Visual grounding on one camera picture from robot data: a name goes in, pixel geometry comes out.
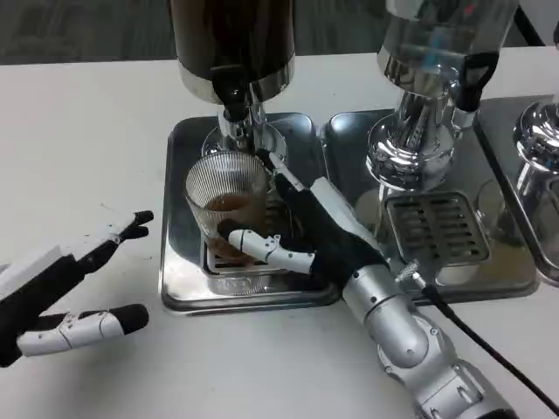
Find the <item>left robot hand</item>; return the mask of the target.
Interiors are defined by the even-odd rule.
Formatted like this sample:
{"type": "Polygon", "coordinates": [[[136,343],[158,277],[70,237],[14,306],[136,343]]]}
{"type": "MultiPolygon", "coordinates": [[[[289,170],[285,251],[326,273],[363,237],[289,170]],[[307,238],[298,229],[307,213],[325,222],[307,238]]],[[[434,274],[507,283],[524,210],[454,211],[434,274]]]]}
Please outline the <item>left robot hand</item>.
{"type": "Polygon", "coordinates": [[[22,357],[67,352],[143,329],[149,314],[142,304],[82,313],[47,311],[107,264],[121,244],[146,237],[153,218],[150,210],[138,211],[98,236],[84,236],[71,246],[49,246],[3,266],[2,367],[22,357]]]}

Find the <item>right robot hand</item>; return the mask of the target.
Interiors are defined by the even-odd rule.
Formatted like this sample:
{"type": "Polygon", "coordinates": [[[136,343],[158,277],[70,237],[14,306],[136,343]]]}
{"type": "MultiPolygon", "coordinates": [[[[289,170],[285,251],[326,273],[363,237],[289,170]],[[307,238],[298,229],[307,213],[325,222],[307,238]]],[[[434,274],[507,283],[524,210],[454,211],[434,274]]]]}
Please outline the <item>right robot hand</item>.
{"type": "Polygon", "coordinates": [[[360,277],[378,286],[394,282],[376,240],[359,223],[345,197],[328,178],[320,177],[307,188],[276,154],[260,149],[257,156],[273,171],[276,191],[300,223],[312,248],[289,249],[279,237],[262,237],[231,219],[217,227],[222,238],[270,266],[322,276],[341,290],[350,280],[360,277]]]}

